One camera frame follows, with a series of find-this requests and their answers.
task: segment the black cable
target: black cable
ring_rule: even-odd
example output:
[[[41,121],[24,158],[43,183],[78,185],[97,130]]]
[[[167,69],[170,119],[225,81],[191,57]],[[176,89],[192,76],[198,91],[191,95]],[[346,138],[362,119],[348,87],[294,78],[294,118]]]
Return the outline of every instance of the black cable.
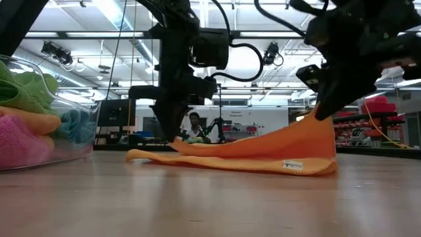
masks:
[[[155,85],[155,73],[154,73],[155,66],[153,64],[153,39],[151,39],[151,55],[152,55],[152,65],[151,65],[151,67],[154,67],[154,68],[152,68],[152,86],[154,86]],[[158,121],[158,118],[155,116],[155,113],[153,113],[153,138],[154,138],[155,144],[158,143],[158,139],[157,139],[158,133],[157,133],[157,126],[156,126],[157,121]]]
[[[248,47],[248,48],[252,49],[257,54],[257,57],[259,58],[259,62],[260,62],[259,71],[257,72],[257,74],[254,77],[247,78],[247,79],[238,78],[236,76],[231,76],[229,74],[226,74],[225,72],[215,72],[210,77],[211,78],[214,78],[215,76],[225,76],[225,77],[227,77],[229,79],[232,79],[232,80],[235,80],[237,82],[252,82],[252,81],[256,80],[262,74],[262,72],[263,72],[263,57],[260,54],[259,50],[255,46],[253,46],[253,45],[251,45],[249,43],[239,43],[239,44],[232,44],[232,43],[230,43],[230,46],[233,47],[233,48]]]
[[[225,13],[224,9],[222,8],[221,4],[217,0],[212,0],[212,2],[216,5],[216,7],[218,7],[219,11],[222,14],[222,17],[224,17],[226,30],[227,30],[228,35],[230,37],[230,46],[233,47],[233,48],[248,47],[248,48],[252,49],[257,54],[257,57],[259,58],[260,68],[259,68],[259,71],[257,72],[257,74],[252,78],[238,78],[236,76],[231,76],[229,74],[226,74],[225,72],[215,72],[210,77],[214,78],[215,76],[225,76],[225,77],[227,77],[229,79],[232,79],[232,80],[235,80],[237,82],[252,82],[252,81],[256,80],[262,74],[262,71],[263,71],[263,57],[260,54],[260,51],[255,46],[253,46],[249,43],[239,43],[239,44],[233,44],[232,43],[231,28],[230,28],[230,23],[228,22],[228,17],[226,16],[226,13]]]
[[[45,62],[45,60],[47,60],[49,57],[51,57],[51,55],[48,55],[48,56],[44,57],[44,58],[42,59],[42,61],[41,61],[40,63],[38,63],[38,64],[37,64],[37,66],[41,65],[41,63],[44,63],[44,62]]]
[[[273,20],[273,21],[275,21],[275,22],[277,22],[277,23],[279,23],[279,24],[281,24],[281,25],[283,25],[283,26],[285,26],[285,27],[287,27],[287,28],[291,29],[291,30],[292,30],[292,31],[294,31],[295,33],[299,34],[300,36],[305,37],[305,33],[304,33],[302,30],[300,30],[300,29],[298,29],[297,27],[295,27],[294,25],[292,25],[292,24],[290,24],[290,23],[286,22],[285,20],[282,20],[281,18],[278,18],[278,17],[276,17],[276,16],[274,16],[274,15],[272,15],[272,14],[268,13],[267,11],[265,11],[265,10],[261,7],[261,5],[260,5],[260,3],[259,3],[259,0],[255,0],[255,7],[256,7],[256,9],[258,10],[258,12],[260,12],[263,16],[265,16],[265,17],[269,18],[270,20]]]
[[[284,63],[284,57],[280,54],[280,53],[278,53],[278,55],[281,57],[281,59],[282,59],[282,63],[281,64],[279,64],[279,65],[277,65],[275,62],[273,63],[273,65],[275,65],[275,66],[282,66],[283,65],[283,63]]]
[[[328,10],[329,0],[324,0],[323,9],[322,11]]]
[[[217,0],[212,0],[212,2],[213,4],[216,5],[216,7],[218,7],[219,11],[222,13],[222,17],[224,17],[224,22],[226,25],[226,30],[228,31],[228,35],[231,37],[230,23],[228,22],[228,17],[226,16],[224,9],[222,8],[221,4]]]
[[[114,54],[114,59],[112,60],[110,80],[108,82],[107,96],[105,97],[105,100],[108,100],[108,95],[110,94],[112,74],[114,73],[114,65],[116,64],[117,51],[118,51],[118,46],[120,45],[121,32],[123,31],[124,17],[126,16],[126,8],[127,8],[127,0],[124,3],[124,10],[123,10],[123,16],[121,18],[120,31],[118,32],[118,40],[117,40],[116,52]]]

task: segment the blue towel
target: blue towel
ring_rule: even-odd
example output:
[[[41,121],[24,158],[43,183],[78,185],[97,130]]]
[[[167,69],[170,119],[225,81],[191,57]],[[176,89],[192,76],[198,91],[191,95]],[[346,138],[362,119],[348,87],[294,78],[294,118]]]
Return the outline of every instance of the blue towel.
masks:
[[[89,113],[70,110],[61,115],[57,134],[75,144],[88,144],[95,139],[96,123],[91,122]]]

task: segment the pink towel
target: pink towel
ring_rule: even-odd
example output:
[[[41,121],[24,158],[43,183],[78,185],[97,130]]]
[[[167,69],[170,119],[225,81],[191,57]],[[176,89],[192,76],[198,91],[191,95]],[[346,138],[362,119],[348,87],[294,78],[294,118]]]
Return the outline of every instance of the pink towel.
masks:
[[[41,164],[53,148],[50,137],[31,133],[19,117],[0,117],[0,169]]]

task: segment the ceiling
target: ceiling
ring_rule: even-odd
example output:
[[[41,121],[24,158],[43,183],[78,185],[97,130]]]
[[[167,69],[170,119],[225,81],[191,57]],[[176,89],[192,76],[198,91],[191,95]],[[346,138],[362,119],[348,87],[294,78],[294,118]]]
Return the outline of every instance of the ceiling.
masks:
[[[284,26],[275,23],[261,15],[253,5],[253,0],[219,0],[222,4],[232,30],[289,30]],[[286,9],[285,1],[275,0],[260,0],[264,9],[276,16],[281,16],[284,20],[292,23],[296,27],[305,30],[311,16],[297,12],[291,7]],[[307,0],[308,3],[318,5],[320,8],[322,3],[317,0]],[[417,7],[421,9],[421,0],[415,1]],[[50,0],[47,6],[43,9],[34,25],[32,32],[37,31],[116,31],[116,26],[109,20],[110,16],[115,15],[118,9],[115,7],[119,5],[124,8],[125,0],[92,0],[84,1],[86,8],[80,6],[80,1],[72,0]],[[206,28],[225,28],[222,15],[219,10],[208,0],[191,0],[191,7],[197,16],[201,18],[202,27]],[[126,21],[136,31],[148,30],[155,22],[149,11],[134,0],[127,1],[126,7]],[[143,60],[139,52],[134,49],[129,40],[122,39],[119,42],[118,51],[116,52],[116,45],[118,40],[104,40],[103,53],[101,57],[101,40],[84,39],[84,40],[69,40],[69,39],[24,39],[20,48],[44,59],[45,55],[41,53],[43,42],[51,41],[56,46],[62,47],[65,50],[71,51],[74,61],[79,59],[84,64],[78,64],[75,68],[75,63],[72,66],[66,67],[71,70],[75,76],[86,79],[99,86],[108,86],[109,75],[103,76],[102,80],[98,79],[101,69],[98,66],[113,65],[113,55],[116,53],[116,62],[114,64],[114,71],[112,76],[113,82],[119,82],[121,86],[129,86],[132,79],[133,85],[155,84],[157,85],[157,74],[151,73],[150,66]],[[147,50],[155,57],[159,57],[159,41],[153,39],[143,39],[142,42]],[[281,54],[284,56],[284,64],[282,66],[266,66],[262,76],[255,82],[258,86],[264,87],[304,87],[305,85],[295,77],[296,70],[305,65],[317,64],[319,65],[322,56],[315,50],[315,48],[305,45],[300,39],[237,39],[234,43],[251,43],[263,53],[270,42],[278,43]],[[47,58],[46,61],[59,66],[54,60]],[[230,49],[230,59],[228,67],[225,70],[227,73],[234,76],[246,78],[252,77],[259,69],[259,61],[257,56],[250,49]],[[198,76],[206,76],[207,73],[214,72],[215,69],[207,70],[197,69]],[[391,83],[399,82],[401,71],[396,68],[384,72],[384,77],[379,80],[379,86],[388,86]],[[250,86],[250,83],[239,83],[226,78],[217,78],[222,86]],[[293,91],[278,92],[280,94],[291,94]]]

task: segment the orange towel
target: orange towel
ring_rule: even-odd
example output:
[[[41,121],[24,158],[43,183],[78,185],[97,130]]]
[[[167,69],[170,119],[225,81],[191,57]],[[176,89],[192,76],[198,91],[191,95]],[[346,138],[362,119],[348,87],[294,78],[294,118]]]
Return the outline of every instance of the orange towel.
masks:
[[[303,120],[257,138],[222,145],[170,144],[179,155],[131,150],[126,161],[152,159],[169,165],[184,163],[214,169],[266,171],[295,175],[336,171],[335,135],[332,119],[318,121],[315,110]]]
[[[20,109],[1,107],[1,115],[16,115],[29,128],[31,132],[37,135],[47,135],[54,132],[61,124],[61,119],[57,115],[43,115],[29,113]]]

